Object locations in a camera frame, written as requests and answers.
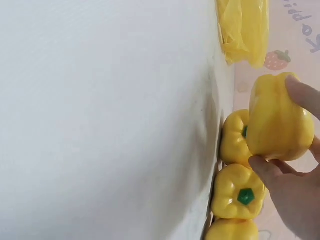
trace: yellow plastic bag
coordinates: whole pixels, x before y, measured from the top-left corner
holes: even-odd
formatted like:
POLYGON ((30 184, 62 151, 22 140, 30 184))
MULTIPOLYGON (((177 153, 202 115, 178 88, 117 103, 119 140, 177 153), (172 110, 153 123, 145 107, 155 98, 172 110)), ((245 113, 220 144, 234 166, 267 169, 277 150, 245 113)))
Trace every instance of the yellow plastic bag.
POLYGON ((269 43, 269 0, 217 0, 222 50, 228 64, 263 67, 269 43))

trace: letter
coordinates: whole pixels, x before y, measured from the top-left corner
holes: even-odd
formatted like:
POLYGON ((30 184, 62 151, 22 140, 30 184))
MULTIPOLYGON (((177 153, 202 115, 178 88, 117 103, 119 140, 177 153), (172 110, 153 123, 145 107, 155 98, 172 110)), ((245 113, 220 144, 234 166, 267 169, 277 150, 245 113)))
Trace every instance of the letter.
POLYGON ((302 34, 310 36, 312 34, 312 28, 309 25, 302 24, 302 34))
POLYGON ((294 9, 290 9, 290 10, 288 11, 288 14, 298 14, 298 13, 302 13, 302 11, 296 11, 296 10, 294 10, 294 9))
POLYGON ((314 47, 313 49, 310 50, 310 52, 312 54, 314 54, 314 53, 316 53, 316 52, 318 52, 320 50, 320 34, 318 34, 316 36, 316 44, 313 41, 311 41, 311 39, 309 39, 309 38, 307 38, 305 41, 308 44, 310 44, 312 47, 314 47))
POLYGON ((295 20, 295 21, 301 21, 301 20, 309 19, 311 17, 312 17, 311 15, 309 15, 309 16, 301 16, 300 14, 295 14, 295 15, 292 16, 293 20, 295 20))

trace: bell pepper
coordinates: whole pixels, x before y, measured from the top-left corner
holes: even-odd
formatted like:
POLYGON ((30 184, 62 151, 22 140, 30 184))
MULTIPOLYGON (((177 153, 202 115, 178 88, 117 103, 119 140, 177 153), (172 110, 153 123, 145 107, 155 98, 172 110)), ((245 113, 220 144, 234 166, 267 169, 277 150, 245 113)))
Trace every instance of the bell pepper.
POLYGON ((312 115, 289 97, 285 80, 292 72, 259 77, 250 96, 246 141, 253 155, 292 161, 310 148, 315 126, 312 115))
POLYGON ((246 137, 249 124, 249 110, 231 113, 225 120, 222 130, 220 158, 225 164, 241 164, 250 167, 248 159, 252 156, 246 137))
POLYGON ((254 219, 265 196, 266 187, 252 169, 231 164, 216 176, 211 210, 221 219, 254 219))
POLYGON ((252 220, 219 219, 212 224, 205 240, 259 240, 259 230, 252 220))

